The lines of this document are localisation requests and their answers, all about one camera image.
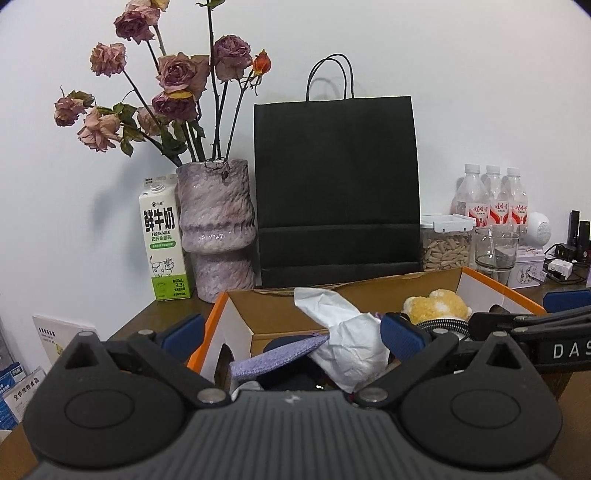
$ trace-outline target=red and white bottle label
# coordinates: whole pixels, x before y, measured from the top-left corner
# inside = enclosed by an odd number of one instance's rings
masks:
[[[527,203],[514,203],[511,205],[511,223],[517,225],[527,223]]]
[[[466,202],[466,214],[476,219],[476,226],[485,226],[488,218],[489,205],[487,203]]]
[[[488,215],[488,224],[502,224],[509,222],[509,202],[495,202],[491,204]]]

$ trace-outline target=bag handle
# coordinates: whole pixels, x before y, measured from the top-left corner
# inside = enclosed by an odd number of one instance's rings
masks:
[[[351,65],[351,62],[349,61],[346,55],[342,53],[333,53],[332,55],[329,55],[325,59],[322,59],[318,63],[316,63],[316,65],[314,65],[314,67],[310,71],[310,75],[308,76],[308,85],[306,87],[306,102],[310,101],[310,85],[312,84],[312,79],[314,78],[314,75],[316,75],[316,72],[318,72],[318,69],[322,66],[322,64],[328,60],[336,62],[339,65],[341,72],[343,72],[343,78],[345,79],[345,94],[343,95],[343,100],[347,98],[347,75],[345,73],[345,69],[343,68],[343,64],[339,60],[336,60],[335,57],[344,58],[347,62],[347,65],[349,66],[349,77],[351,78],[351,98],[355,98],[353,66]]]

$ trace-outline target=purple cloth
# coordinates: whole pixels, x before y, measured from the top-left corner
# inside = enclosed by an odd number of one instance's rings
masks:
[[[230,363],[230,372],[235,380],[252,380],[283,367],[298,358],[308,355],[325,343],[328,335],[314,335],[298,342],[288,343],[247,360]]]

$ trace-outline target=green label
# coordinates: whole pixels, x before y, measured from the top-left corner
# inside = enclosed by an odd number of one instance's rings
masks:
[[[152,277],[156,300],[188,299],[191,297],[191,285],[186,275]]]
[[[152,250],[159,250],[160,248],[172,248],[177,243],[175,241],[172,242],[158,242],[157,244],[150,244],[150,248]]]

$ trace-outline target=orange rosebud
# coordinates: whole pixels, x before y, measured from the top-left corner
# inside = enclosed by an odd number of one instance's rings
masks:
[[[267,55],[267,52],[263,50],[252,62],[252,74],[255,77],[262,77],[269,70],[271,70],[271,59]]]

